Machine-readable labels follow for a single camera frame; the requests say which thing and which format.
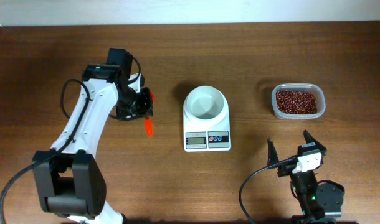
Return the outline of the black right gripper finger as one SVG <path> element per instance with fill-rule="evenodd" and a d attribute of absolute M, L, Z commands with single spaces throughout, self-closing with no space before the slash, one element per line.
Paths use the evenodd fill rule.
<path fill-rule="evenodd" d="M 268 146 L 267 166 L 270 168 L 276 168 L 277 164 L 279 163 L 279 159 L 278 159 L 278 154 L 275 149 L 274 143 L 270 138 L 267 139 L 267 146 Z"/>
<path fill-rule="evenodd" d="M 309 144 L 309 143 L 316 143 L 315 138 L 307 130 L 303 131 L 303 137 L 305 138 L 305 142 L 307 144 Z"/>

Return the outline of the orange measuring scoop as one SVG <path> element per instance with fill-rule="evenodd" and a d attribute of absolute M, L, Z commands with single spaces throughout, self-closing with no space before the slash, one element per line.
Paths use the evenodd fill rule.
<path fill-rule="evenodd" d="M 151 100 L 150 105 L 144 117 L 144 122 L 145 122 L 146 134 L 149 138 L 152 138 L 153 137 L 153 122 L 152 122 L 151 117 L 153 116 L 153 105 L 155 103 L 155 96 L 152 92 L 150 93 L 150 100 Z"/>

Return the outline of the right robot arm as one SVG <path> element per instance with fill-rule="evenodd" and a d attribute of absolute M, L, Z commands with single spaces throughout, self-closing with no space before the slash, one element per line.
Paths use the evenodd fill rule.
<path fill-rule="evenodd" d="M 277 169 L 279 177 L 290 177 L 293 196 L 298 200 L 301 215 L 291 217 L 292 223 L 336 223 L 342 216 L 344 187 L 331 180 L 316 179 L 315 170 L 323 165 L 327 149 L 308 131 L 304 130 L 306 143 L 298 146 L 297 154 L 280 161 L 272 140 L 267 140 L 270 169 Z"/>

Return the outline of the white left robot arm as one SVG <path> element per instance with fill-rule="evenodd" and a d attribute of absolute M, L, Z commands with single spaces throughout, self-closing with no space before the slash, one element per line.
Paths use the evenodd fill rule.
<path fill-rule="evenodd" d="M 144 77 L 119 65 L 89 65 L 83 72 L 81 94 L 69 121 L 49 151 L 32 159 L 41 209 L 78 223 L 125 223 L 126 216 L 106 200 L 107 186 L 95 161 L 105 123 L 142 118 L 153 136 L 155 98 Z"/>

